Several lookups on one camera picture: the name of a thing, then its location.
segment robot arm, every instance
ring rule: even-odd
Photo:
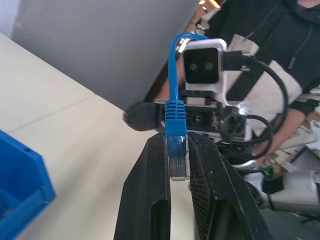
[[[320,215],[320,174],[315,171],[287,172],[268,180],[261,173],[244,176],[259,207],[275,211]]]

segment white camera housing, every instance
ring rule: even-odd
[[[222,54],[227,51],[227,43],[220,38],[206,39],[199,41],[190,41],[183,53],[182,59],[184,59],[184,52],[187,50],[196,50],[196,49],[210,49],[215,48],[218,50],[218,81],[217,83],[188,83],[185,82],[185,90],[187,91],[212,91],[217,94],[218,101],[221,102],[224,106],[229,106],[226,99],[226,74],[222,70]]]

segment camera lens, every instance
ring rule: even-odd
[[[191,70],[191,71],[196,71],[197,70],[197,65],[195,64],[195,63],[190,63],[190,65],[189,65],[189,69]]]
[[[214,69],[214,65],[211,62],[206,62],[204,65],[204,69],[207,71],[211,71],[212,69]]]

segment gray wall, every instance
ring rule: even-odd
[[[12,39],[125,109],[143,100],[198,0],[21,0]]]
[[[0,0],[0,33],[11,37],[19,0]]]

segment black hoodie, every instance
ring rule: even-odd
[[[320,4],[305,8],[297,0],[227,0],[210,20],[209,38],[221,38],[229,51],[255,55],[282,78],[290,107],[306,116],[320,101]],[[252,113],[272,121],[282,95],[259,67],[227,73],[229,101],[246,101]],[[263,124],[254,123],[260,134]]]

